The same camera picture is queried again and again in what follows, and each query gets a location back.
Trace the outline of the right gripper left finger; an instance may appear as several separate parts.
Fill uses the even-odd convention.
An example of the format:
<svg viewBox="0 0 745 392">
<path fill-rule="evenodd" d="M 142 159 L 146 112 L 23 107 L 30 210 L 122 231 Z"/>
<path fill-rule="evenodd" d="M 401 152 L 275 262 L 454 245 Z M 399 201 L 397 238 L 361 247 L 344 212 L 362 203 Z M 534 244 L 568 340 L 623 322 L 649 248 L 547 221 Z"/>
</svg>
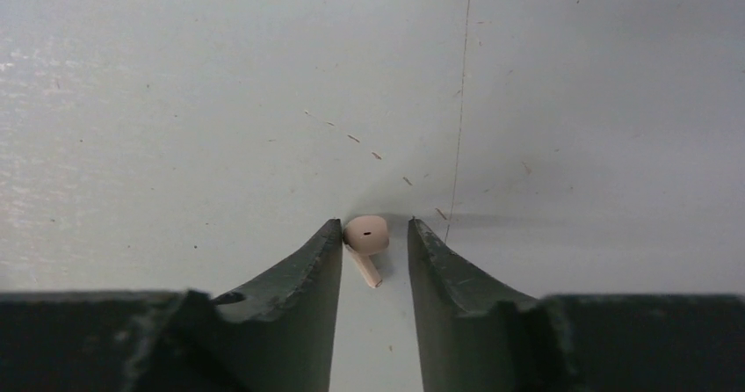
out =
<svg viewBox="0 0 745 392">
<path fill-rule="evenodd" d="M 4 391 L 326 391 L 342 227 L 212 297 L 186 289 L 4 293 Z"/>
</svg>

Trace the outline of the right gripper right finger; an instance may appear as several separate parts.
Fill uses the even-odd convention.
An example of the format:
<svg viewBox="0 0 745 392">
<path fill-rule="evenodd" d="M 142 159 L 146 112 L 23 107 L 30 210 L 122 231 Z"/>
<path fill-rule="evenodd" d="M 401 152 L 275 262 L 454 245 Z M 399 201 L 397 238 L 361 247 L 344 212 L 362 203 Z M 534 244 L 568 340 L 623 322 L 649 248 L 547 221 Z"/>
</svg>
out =
<svg viewBox="0 0 745 392">
<path fill-rule="evenodd" d="M 427 391 L 741 391 L 738 294 L 551 294 L 484 272 L 423 221 L 408 262 Z"/>
</svg>

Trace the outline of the white earbud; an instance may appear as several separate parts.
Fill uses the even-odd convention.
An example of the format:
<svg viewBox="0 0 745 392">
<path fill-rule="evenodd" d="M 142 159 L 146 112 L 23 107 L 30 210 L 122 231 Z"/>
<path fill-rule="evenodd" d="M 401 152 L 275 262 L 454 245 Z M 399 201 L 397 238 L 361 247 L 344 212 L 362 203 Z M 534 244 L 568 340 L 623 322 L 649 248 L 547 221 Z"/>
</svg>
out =
<svg viewBox="0 0 745 392">
<path fill-rule="evenodd" d="M 379 287 L 383 279 L 372 256 L 386 251 L 390 244 L 386 219 L 375 214 L 355 217 L 345 225 L 343 240 L 367 286 Z"/>
</svg>

